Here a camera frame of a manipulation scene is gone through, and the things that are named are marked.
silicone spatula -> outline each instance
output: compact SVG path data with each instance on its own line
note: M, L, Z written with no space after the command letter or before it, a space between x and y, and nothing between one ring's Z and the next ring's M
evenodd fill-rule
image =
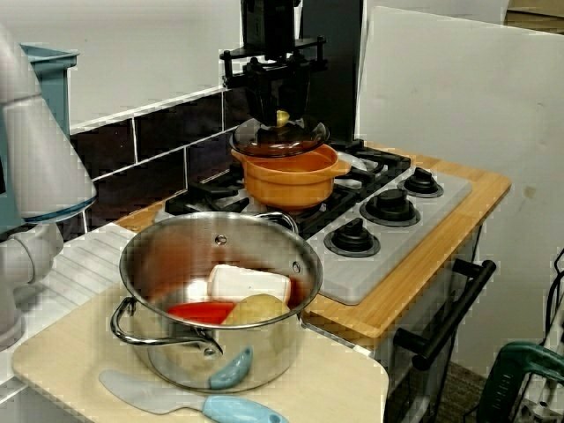
M288 423L287 419L270 408L240 397L203 397L173 386L142 381L117 370L104 370L99 379L107 390L123 402L153 414L193 408L218 423Z

tofu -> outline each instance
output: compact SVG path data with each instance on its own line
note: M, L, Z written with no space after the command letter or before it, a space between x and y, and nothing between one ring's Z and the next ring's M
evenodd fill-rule
M267 271L218 264L210 273L208 295L214 301L240 303L251 295L266 293L285 304L290 300L290 278Z

black knob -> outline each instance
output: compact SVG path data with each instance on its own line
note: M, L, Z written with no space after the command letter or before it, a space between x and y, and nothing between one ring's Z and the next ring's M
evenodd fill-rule
M333 245L344 251L360 252L374 246L374 237L365 229L361 218L342 225L333 233Z
M415 172L405 180L404 187L418 194L434 194L439 190L433 174L421 167L415 168Z
M415 208L407 200L407 192L403 189L388 189L372 197L366 205L371 216L392 222L403 222L415 217Z

wooden cutting board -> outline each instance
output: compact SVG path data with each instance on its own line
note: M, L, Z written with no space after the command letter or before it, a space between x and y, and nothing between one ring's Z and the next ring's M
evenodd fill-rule
M13 355L23 382L65 410L93 423L210 422L200 412L182 409L164 416L142 412L110 394L99 382L113 368L162 382L129 345L109 330L109 319L126 296L110 288L28 339ZM269 406L292 423L383 421L388 376L359 352L305 330L295 363L275 381L240 395Z

glass lid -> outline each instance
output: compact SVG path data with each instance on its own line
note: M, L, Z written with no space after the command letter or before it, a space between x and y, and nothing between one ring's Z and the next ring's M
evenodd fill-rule
M287 157L309 152L329 139L321 122L304 117L268 127L256 119L239 125L231 137L231 146L241 154L255 157Z

